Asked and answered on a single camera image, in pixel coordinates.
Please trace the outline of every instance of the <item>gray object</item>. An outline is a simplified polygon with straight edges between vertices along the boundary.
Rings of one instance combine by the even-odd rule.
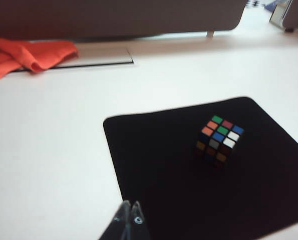
[[[106,38],[231,30],[245,0],[0,0],[0,37]]]
[[[291,0],[287,4],[278,4],[270,22],[283,29],[298,29],[298,0]]]

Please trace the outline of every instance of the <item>black mat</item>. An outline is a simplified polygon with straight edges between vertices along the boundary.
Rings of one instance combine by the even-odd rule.
[[[245,129],[224,169],[194,154],[213,115]],[[122,197],[140,201],[154,240],[255,239],[298,222],[298,144],[247,97],[111,117],[104,129]]]

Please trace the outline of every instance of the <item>cube sticker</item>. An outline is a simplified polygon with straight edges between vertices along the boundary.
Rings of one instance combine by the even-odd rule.
[[[199,133],[198,155],[218,168],[223,167],[243,132],[241,127],[214,115]]]

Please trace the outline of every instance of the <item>orange cloth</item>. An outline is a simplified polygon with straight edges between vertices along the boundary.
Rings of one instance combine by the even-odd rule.
[[[0,38],[0,79],[21,67],[35,73],[44,71],[77,53],[70,41],[28,42]]]

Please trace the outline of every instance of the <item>white desk surface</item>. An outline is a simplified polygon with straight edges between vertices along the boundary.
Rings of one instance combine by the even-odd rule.
[[[298,142],[298,33],[247,9],[233,31],[88,43],[135,64],[0,80],[0,240],[95,240],[121,202],[109,116],[253,98]],[[267,239],[298,239],[298,224]]]

